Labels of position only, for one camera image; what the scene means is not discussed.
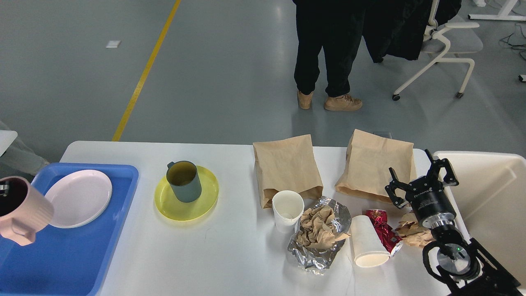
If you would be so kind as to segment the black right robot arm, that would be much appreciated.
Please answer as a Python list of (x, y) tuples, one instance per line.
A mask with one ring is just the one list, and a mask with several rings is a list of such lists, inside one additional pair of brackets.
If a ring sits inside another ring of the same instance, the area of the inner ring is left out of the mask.
[(385, 187), (394, 206), (410, 204), (420, 226), (434, 240), (422, 252), (427, 272), (447, 285), (452, 296), (519, 296), (520, 283), (476, 239), (464, 240), (454, 219), (457, 214), (446, 197), (445, 187), (458, 179), (448, 159), (430, 161), (427, 174), (410, 183), (401, 182), (390, 167), (391, 181)]

